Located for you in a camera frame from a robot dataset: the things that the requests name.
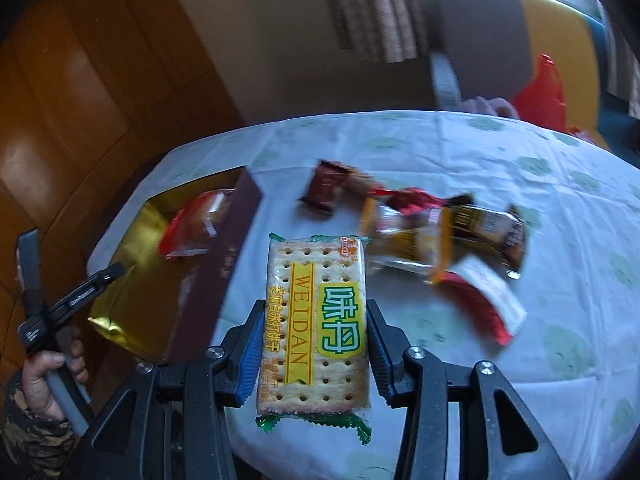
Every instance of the camouflage sleeve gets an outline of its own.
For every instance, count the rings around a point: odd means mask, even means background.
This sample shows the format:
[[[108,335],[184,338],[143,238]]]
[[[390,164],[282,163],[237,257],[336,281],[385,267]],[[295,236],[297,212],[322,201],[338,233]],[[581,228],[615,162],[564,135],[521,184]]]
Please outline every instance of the camouflage sleeve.
[[[33,415],[22,392],[22,371],[8,383],[2,442],[9,459],[27,480],[57,478],[76,444],[68,422]]]

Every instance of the tablecloth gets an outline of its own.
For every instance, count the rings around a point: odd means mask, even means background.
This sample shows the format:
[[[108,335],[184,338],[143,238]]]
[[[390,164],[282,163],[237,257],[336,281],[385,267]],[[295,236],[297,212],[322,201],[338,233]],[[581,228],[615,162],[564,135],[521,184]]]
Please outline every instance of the tablecloth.
[[[409,273],[383,270],[368,280],[367,295],[412,344],[440,359],[495,362],[572,478],[602,478],[640,422],[640,171],[581,140],[520,121],[411,111],[299,118],[208,137],[170,152],[140,183],[88,272],[107,266],[149,197],[247,165],[264,199],[212,339],[219,342],[264,297],[269,232],[300,238],[356,231],[359,211],[348,202],[325,221],[297,209],[319,158],[353,164],[395,189],[418,186],[441,197],[472,191],[481,206],[519,206],[529,249],[521,278],[510,285],[529,318],[508,347],[498,348],[465,312]],[[353,430],[301,420],[283,420],[265,434],[254,418],[255,394],[228,410],[232,448],[273,479],[392,478],[404,410],[389,409],[373,382],[368,446]]]

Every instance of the silver bolt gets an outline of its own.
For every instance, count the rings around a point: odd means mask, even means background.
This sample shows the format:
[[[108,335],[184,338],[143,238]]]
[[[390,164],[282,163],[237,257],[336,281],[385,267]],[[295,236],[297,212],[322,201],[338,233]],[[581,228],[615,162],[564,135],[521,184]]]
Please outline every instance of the silver bolt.
[[[495,372],[495,366],[489,361],[480,361],[478,363],[478,371],[484,375],[493,375]]]
[[[206,354],[209,359],[222,359],[225,355],[225,349],[222,346],[210,346]]]
[[[154,369],[153,363],[150,363],[149,361],[140,361],[136,365],[136,371],[139,374],[148,374],[153,369]]]
[[[424,359],[424,356],[427,355],[427,351],[419,346],[410,346],[405,352],[409,357],[414,359]]]

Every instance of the open box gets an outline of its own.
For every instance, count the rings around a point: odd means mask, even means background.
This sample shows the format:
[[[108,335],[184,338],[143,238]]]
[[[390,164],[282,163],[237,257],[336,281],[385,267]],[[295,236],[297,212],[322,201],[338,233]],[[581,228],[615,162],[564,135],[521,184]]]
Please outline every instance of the open box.
[[[169,261],[158,253],[169,222],[189,200],[228,187],[236,191],[207,254]],[[155,363],[186,362],[202,352],[209,346],[261,199],[246,168],[209,175],[151,197],[111,259],[123,263],[126,273],[95,300],[89,321],[105,338]],[[180,288],[192,274],[193,286],[180,307]]]

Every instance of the maroon box side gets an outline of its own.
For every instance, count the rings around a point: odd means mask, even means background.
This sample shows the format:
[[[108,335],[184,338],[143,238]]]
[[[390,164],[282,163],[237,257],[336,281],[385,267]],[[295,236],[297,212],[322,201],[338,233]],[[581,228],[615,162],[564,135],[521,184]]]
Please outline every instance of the maroon box side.
[[[187,362],[209,347],[236,261],[258,210],[262,192],[246,168],[242,170],[218,236],[198,270],[193,289],[177,321],[167,362]]]

